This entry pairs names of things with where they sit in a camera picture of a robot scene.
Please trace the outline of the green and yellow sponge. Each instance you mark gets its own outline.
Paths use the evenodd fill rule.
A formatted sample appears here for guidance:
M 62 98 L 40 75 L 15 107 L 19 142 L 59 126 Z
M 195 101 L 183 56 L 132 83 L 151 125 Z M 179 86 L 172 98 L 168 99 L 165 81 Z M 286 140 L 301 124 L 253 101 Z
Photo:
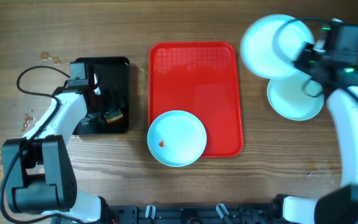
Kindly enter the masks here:
M 106 122 L 109 123 L 114 123 L 120 119 L 122 119 L 123 113 L 121 112 L 121 110 L 115 110 L 115 111 L 109 111 L 105 114 L 105 120 Z

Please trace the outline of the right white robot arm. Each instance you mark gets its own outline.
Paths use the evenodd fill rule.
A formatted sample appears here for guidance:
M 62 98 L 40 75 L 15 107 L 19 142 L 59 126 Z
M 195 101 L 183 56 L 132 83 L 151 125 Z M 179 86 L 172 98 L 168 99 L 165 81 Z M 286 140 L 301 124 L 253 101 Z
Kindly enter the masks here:
M 323 23 L 322 45 L 306 43 L 293 65 L 323 89 L 341 154 L 341 188 L 317 200 L 278 195 L 272 218 L 281 222 L 358 223 L 358 25 Z

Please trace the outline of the light blue plate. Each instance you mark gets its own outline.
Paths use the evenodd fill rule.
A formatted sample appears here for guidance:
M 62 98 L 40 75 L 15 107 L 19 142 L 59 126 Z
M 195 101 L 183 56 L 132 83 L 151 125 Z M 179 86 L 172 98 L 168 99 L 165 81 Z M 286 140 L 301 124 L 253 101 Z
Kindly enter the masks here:
M 299 71 L 293 66 L 305 42 L 314 43 L 309 28 L 292 16 L 274 14 L 254 22 L 241 40 L 240 55 L 255 75 L 268 79 L 290 77 Z
M 203 123 L 187 111 L 173 110 L 158 116 L 150 125 L 147 145 L 160 163 L 184 167 L 204 153 L 207 143 Z
M 321 85 L 305 74 L 270 80 L 267 98 L 279 115 L 294 121 L 314 118 L 324 105 Z

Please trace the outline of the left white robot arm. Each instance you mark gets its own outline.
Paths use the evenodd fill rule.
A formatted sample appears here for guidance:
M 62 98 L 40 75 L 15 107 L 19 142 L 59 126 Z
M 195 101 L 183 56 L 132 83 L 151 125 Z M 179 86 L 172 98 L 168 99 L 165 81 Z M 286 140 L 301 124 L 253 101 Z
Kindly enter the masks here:
M 0 186 L 0 211 L 35 215 L 31 223 L 48 218 L 74 223 L 117 223 L 118 217 L 102 197 L 79 190 L 67 152 L 77 124 L 88 112 L 88 98 L 99 81 L 84 62 L 72 62 L 63 86 L 48 97 L 49 109 L 38 124 L 1 148 L 4 177 Z

